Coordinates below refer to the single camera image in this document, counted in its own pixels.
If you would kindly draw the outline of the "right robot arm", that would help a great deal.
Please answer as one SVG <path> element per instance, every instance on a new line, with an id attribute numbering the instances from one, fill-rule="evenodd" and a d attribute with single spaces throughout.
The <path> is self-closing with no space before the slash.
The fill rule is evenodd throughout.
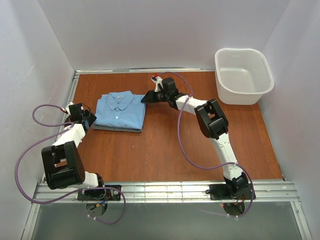
<path id="1" fill-rule="evenodd" d="M 158 75 L 151 77 L 155 89 L 149 90 L 142 98 L 142 103 L 166 102 L 169 106 L 179 111 L 177 134 L 180 140 L 180 125 L 183 112 L 195 115 L 200 131 L 210 140 L 220 160 L 220 164 L 213 167 L 202 167 L 193 163 L 187 156 L 183 145 L 179 142 L 180 149 L 186 160 L 194 167 L 202 170 L 222 168 L 224 186 L 220 195 L 226 198 L 244 198 L 249 181 L 245 171 L 239 166 L 229 138 L 229 122 L 216 99 L 199 100 L 191 95 L 179 92 L 173 78 L 161 78 Z"/>

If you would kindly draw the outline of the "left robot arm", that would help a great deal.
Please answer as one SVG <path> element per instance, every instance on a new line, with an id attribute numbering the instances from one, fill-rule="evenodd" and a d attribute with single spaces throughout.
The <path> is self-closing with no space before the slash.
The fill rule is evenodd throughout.
<path id="1" fill-rule="evenodd" d="M 41 151 L 47 185 L 52 190 L 103 187 L 99 174 L 85 171 L 78 151 L 79 144 L 97 117 L 83 103 L 69 103 L 66 112 L 69 122 L 74 125 L 66 126 L 66 132 Z"/>

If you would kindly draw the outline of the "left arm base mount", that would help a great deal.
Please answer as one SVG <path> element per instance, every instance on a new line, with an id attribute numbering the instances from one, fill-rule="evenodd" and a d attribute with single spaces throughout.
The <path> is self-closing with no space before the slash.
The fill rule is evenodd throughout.
<path id="1" fill-rule="evenodd" d="M 104 190 L 85 190 L 84 192 L 78 192 L 77 200 L 78 201 L 119 201 L 121 199 L 120 190 L 122 186 L 119 184 L 116 185 L 106 185 L 106 187 L 114 188 L 113 189 L 104 189 Z"/>

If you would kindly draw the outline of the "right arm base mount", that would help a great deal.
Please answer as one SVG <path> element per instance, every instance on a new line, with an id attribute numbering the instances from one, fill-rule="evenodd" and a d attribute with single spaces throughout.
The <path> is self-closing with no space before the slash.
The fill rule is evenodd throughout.
<path id="1" fill-rule="evenodd" d="M 232 190 L 232 188 L 224 184 L 210 184 L 209 188 L 205 191 L 211 200 L 250 200 L 256 199 L 256 194 L 252 192 L 252 187 L 247 186 L 240 190 Z"/>

